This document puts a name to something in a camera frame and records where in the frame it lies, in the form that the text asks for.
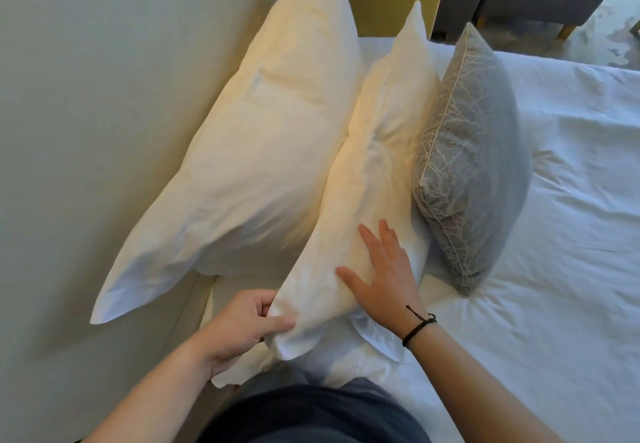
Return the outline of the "person's right hand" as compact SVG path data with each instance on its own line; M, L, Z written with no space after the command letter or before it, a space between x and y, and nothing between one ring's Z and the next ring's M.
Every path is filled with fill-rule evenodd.
M359 224L358 232L367 248L373 265L374 274L370 282L371 294L366 304L360 304L364 311L377 324L388 329L399 339L403 339L418 323L419 320L406 309L406 305L426 316L418 286L413 276L410 259L406 253L406 264L378 265L380 253L380 236ZM408 349L416 351L419 345L427 343L431 338L430 330L436 327L436 323L430 324L418 333L409 343Z

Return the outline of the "person's left hand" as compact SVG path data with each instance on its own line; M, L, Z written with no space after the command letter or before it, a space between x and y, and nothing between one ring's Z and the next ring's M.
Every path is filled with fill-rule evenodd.
M210 378L226 371L236 359L261 342L251 337L252 321L258 316L268 316L275 297L275 290L240 291L192 336L193 346L209 369Z

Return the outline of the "small white pillow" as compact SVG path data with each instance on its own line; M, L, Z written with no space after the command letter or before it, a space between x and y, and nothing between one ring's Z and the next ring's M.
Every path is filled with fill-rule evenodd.
M316 226L271 305L271 316L297 318L292 331L270 340L285 350L286 360L308 350L309 331L361 312L335 275L344 266L363 280L373 276L359 224L375 231L380 219L387 220L420 280L431 236L413 203L412 168L439 83L416 1L389 53L366 73Z

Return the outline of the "person's left forearm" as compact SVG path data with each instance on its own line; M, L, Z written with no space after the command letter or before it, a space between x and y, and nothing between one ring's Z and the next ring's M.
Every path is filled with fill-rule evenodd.
M216 354L183 343L146 375L83 443L172 443L206 382Z

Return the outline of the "person's right forearm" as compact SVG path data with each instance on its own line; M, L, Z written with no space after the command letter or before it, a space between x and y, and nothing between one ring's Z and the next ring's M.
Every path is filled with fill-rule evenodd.
M465 443L564 443L436 323L412 351Z

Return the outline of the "flat white pillow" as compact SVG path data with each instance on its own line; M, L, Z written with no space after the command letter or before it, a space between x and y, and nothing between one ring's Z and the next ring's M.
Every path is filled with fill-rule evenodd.
M307 334L311 345L302 354L286 360L285 350L275 341L260 342L229 369L213 376L212 384L217 388L240 385L268 371L297 369L313 382L339 387L360 377L379 381L409 360L398 338L362 311L331 320Z

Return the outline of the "person's dark grey shirt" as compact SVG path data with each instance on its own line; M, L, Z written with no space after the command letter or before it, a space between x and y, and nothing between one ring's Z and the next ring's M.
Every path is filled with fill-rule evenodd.
M278 364L241 384L196 443L431 443L427 432L379 385L357 377L337 388Z

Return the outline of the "grey patterned cushion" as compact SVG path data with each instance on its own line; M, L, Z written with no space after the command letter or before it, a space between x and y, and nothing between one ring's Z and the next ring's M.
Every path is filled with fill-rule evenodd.
M531 178L532 154L508 72L468 23L436 89L412 178L414 199L460 296L468 298L496 265Z

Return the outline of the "large white pillow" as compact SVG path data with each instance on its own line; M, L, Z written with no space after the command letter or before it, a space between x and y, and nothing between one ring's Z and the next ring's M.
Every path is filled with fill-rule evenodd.
M182 164L128 235L101 325L189 271L286 277L311 235L364 78L348 0L277 0Z

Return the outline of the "white bed sheet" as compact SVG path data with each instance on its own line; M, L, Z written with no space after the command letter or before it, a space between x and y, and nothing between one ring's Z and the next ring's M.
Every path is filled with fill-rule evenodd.
M469 298L433 245L441 326L568 443L640 443L640 72L497 52L532 150L524 208Z

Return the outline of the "beige upholstered headboard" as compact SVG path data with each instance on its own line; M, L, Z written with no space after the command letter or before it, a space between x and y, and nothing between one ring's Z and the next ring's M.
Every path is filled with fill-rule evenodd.
M0 443L84 438L169 349L193 275L90 315L275 1L0 0Z

